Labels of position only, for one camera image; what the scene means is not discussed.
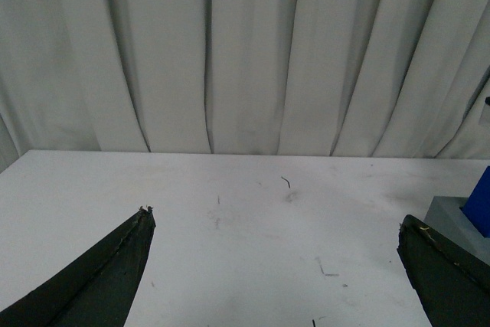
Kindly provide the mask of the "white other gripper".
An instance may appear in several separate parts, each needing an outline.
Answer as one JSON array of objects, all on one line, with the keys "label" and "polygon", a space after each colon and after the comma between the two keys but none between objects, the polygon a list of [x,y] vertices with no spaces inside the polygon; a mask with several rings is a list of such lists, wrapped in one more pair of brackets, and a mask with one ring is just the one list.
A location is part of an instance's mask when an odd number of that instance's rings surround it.
[{"label": "white other gripper", "polygon": [[485,98],[485,103],[480,116],[480,123],[490,123],[490,96]]}]

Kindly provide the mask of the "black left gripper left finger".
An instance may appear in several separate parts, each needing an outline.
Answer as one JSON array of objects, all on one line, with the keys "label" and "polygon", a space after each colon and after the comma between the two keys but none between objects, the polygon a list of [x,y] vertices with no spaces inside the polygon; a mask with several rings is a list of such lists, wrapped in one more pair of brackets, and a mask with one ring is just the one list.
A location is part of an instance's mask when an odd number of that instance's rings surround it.
[{"label": "black left gripper left finger", "polygon": [[123,326],[149,258],[152,208],[140,208],[89,250],[1,312],[3,326]]}]

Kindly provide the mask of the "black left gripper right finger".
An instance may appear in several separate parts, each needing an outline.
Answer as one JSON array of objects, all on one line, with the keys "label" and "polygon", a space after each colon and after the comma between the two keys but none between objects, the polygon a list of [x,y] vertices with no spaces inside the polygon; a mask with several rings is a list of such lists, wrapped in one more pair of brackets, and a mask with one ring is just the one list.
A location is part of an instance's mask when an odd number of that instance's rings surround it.
[{"label": "black left gripper right finger", "polygon": [[408,214],[397,253],[432,326],[489,325],[489,265]]}]

